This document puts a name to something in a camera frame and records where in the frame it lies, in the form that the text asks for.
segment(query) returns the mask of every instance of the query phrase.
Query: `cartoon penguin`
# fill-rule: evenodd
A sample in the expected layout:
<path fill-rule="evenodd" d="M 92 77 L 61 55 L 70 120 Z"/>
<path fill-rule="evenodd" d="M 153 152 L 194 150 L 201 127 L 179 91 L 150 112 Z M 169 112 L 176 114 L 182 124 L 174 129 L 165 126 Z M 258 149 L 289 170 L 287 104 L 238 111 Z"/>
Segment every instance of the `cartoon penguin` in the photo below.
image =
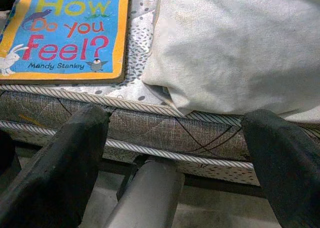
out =
<path fill-rule="evenodd" d="M 101 61 L 100 59 L 96 58 L 93 60 L 93 62 L 86 61 L 85 63 L 87 63 L 90 66 L 91 70 L 97 72 L 102 71 L 102 66 L 107 62 L 108 61 Z"/>

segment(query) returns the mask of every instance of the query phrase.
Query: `cartoon rabbit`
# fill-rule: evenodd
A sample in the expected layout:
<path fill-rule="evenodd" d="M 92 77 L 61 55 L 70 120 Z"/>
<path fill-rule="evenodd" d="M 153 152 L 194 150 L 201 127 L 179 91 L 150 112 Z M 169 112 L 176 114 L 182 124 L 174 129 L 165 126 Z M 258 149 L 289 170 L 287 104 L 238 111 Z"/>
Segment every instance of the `cartoon rabbit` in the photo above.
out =
<path fill-rule="evenodd" d="M 10 67 L 20 58 L 16 52 L 29 49 L 29 47 L 23 46 L 24 44 L 18 44 L 6 55 L 6 57 L 0 57 L 0 69 L 3 76 L 9 76 L 15 73 Z"/>

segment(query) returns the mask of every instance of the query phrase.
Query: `book cover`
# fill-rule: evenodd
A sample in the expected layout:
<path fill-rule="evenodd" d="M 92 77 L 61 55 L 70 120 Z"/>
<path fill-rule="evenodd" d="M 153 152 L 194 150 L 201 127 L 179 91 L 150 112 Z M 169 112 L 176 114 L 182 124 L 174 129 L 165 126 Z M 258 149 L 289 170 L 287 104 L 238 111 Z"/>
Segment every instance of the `book cover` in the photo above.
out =
<path fill-rule="evenodd" d="M 0 83 L 123 79 L 128 0 L 17 0 L 0 37 Z"/>

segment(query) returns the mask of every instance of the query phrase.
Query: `white pillow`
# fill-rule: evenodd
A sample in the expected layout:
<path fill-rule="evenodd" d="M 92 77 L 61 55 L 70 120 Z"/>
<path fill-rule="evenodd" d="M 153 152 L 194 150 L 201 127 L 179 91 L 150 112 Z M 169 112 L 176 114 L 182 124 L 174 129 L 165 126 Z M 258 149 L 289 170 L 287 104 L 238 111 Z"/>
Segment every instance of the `white pillow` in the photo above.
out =
<path fill-rule="evenodd" d="M 160 0 L 142 80 L 182 112 L 320 123 L 320 0 Z"/>

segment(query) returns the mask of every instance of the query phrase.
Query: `floor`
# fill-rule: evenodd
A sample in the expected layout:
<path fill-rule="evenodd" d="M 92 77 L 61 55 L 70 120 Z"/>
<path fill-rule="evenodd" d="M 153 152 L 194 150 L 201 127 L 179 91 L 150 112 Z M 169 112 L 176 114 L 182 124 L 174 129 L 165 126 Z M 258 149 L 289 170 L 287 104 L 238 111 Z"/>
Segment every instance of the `floor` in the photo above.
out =
<path fill-rule="evenodd" d="M 22 158 L 22 166 L 28 161 Z M 79 228 L 102 228 L 123 176 L 100 171 Z M 185 186 L 172 228 L 281 228 L 266 199 Z"/>

